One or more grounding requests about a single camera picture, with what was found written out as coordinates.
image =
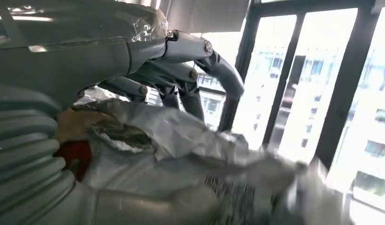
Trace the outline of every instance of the tan fabric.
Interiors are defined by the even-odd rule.
[[[67,109],[57,116],[59,128],[56,132],[55,139],[60,144],[67,141],[76,141],[85,139],[85,132],[93,124],[113,119],[106,114],[94,111],[73,111]]]

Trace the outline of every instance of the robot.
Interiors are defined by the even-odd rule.
[[[202,70],[219,79],[228,96],[241,97],[244,89],[239,73],[213,50],[209,41],[179,30],[168,30],[165,46],[167,51],[163,56],[146,61],[133,74],[104,81],[99,87],[142,101],[147,88],[138,84],[141,83],[157,89],[163,105],[173,108],[179,108],[179,93],[186,111],[204,120],[198,73],[185,63],[194,61]]]
[[[210,43],[168,31],[154,8],[112,0],[0,1],[0,225],[207,223],[218,209],[211,189],[162,199],[93,190],[52,156],[59,148],[54,118],[92,85],[133,101],[145,97],[143,84],[163,90],[164,99],[177,87],[196,100],[188,110],[201,117],[196,73],[183,64],[191,60],[228,95],[241,96],[239,74]]]

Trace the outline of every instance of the metal bolt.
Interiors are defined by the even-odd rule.
[[[141,86],[139,87],[139,91],[140,91],[141,93],[143,93],[143,94],[147,94],[148,88],[147,88],[146,85],[141,85]]]
[[[172,30],[166,31],[166,37],[171,41],[176,40],[176,34]]]
[[[212,43],[210,43],[209,41],[205,40],[205,45],[204,45],[204,50],[205,50],[205,53],[206,54],[212,54],[213,52],[213,47],[212,47]]]
[[[198,78],[198,73],[197,73],[197,71],[195,69],[192,68],[190,70],[189,76],[190,76],[191,79],[196,81],[197,78]]]

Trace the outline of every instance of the red object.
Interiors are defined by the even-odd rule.
[[[63,170],[70,169],[73,161],[77,161],[77,168],[74,176],[77,181],[83,181],[85,173],[92,160],[92,152],[88,141],[67,142],[60,146],[60,149],[53,154],[54,157],[63,157],[66,161],[66,166]]]

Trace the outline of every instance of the silver foil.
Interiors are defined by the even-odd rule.
[[[263,156],[261,150],[249,150],[241,137],[212,131],[199,119],[177,109],[119,99],[88,102],[77,108],[105,113],[123,125],[141,129],[151,138],[157,160],[192,153],[227,165],[249,165]]]

